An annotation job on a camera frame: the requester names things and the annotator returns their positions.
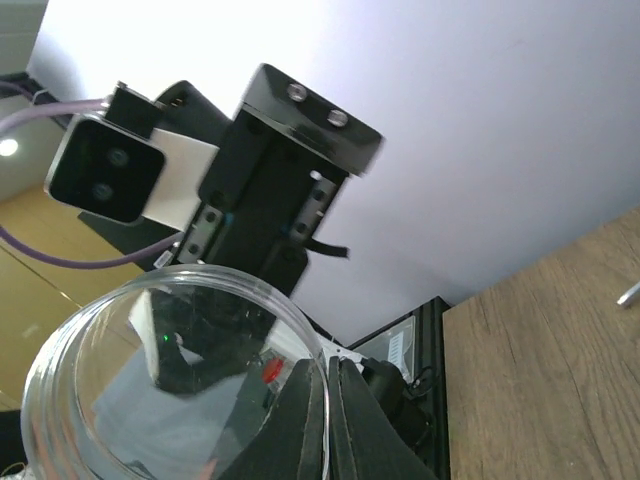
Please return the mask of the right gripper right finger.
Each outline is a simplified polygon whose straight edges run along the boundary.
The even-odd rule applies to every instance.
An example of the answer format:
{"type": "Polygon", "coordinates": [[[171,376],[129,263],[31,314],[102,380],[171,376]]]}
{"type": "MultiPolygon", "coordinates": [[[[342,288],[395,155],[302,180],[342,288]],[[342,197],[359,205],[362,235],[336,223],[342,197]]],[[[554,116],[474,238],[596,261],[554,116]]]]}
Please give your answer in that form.
{"type": "Polygon", "coordinates": [[[331,479],[436,477],[394,430],[353,361],[329,360],[328,388],[331,479]]]}

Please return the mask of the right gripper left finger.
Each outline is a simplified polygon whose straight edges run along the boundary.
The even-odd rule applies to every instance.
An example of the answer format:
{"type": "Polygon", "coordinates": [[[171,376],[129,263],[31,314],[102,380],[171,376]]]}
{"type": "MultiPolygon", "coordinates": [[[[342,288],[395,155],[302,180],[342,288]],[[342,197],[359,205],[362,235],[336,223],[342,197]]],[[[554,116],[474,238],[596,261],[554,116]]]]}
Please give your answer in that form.
{"type": "Polygon", "coordinates": [[[219,479],[315,480],[325,466],[325,392],[314,361],[298,361],[249,445],[219,479]]]}

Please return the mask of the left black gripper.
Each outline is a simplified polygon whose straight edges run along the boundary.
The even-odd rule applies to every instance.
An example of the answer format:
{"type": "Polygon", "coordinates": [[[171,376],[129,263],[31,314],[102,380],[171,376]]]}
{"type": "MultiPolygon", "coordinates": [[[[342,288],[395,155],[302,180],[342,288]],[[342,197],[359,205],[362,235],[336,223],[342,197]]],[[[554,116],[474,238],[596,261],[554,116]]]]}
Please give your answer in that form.
{"type": "Polygon", "coordinates": [[[378,131],[269,64],[233,119],[187,82],[176,87],[174,118],[218,146],[175,263],[233,268],[291,295],[309,252],[347,257],[314,234],[344,182],[380,150],[378,131]]]}

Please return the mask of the clear jar lid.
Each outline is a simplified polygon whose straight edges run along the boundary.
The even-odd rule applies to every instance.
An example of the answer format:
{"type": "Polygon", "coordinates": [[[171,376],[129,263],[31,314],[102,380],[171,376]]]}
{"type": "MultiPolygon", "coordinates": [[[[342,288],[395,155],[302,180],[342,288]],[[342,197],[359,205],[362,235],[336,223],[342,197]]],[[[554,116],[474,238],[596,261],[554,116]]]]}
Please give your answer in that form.
{"type": "Polygon", "coordinates": [[[249,274],[207,265],[141,275],[72,314],[27,375],[21,430],[38,479],[219,479],[295,364],[326,364],[301,311],[249,274]]]}

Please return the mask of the metal scoop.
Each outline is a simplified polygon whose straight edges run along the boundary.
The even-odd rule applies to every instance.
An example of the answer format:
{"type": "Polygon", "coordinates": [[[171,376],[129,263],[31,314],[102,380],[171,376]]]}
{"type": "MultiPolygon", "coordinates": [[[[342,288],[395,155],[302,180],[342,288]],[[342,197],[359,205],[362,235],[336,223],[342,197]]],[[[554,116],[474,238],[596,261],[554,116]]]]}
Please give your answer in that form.
{"type": "Polygon", "coordinates": [[[618,298],[617,304],[621,307],[627,307],[633,302],[639,291],[640,283],[636,283],[618,298]]]}

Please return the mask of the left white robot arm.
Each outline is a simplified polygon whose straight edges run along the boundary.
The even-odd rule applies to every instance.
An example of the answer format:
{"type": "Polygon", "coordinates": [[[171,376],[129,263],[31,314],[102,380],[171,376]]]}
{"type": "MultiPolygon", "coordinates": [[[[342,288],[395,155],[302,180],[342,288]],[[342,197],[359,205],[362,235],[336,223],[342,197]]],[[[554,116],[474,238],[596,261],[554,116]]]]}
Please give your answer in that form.
{"type": "Polygon", "coordinates": [[[311,253],[344,258],[315,233],[345,181],[364,174],[382,135],[276,67],[254,74],[233,118],[192,84],[160,95],[149,142],[165,162],[134,177],[142,215],[180,231],[177,264],[230,267],[292,293],[311,253]]]}

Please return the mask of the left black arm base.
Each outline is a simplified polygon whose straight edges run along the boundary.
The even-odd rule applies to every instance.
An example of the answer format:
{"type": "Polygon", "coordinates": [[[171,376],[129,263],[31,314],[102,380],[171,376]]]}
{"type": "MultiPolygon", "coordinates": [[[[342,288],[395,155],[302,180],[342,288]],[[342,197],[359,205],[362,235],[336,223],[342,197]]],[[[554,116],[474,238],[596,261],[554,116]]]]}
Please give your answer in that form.
{"type": "Polygon", "coordinates": [[[432,434],[429,416],[409,398],[400,370],[388,361],[364,358],[362,376],[390,424],[412,450],[417,451],[432,434]]]}

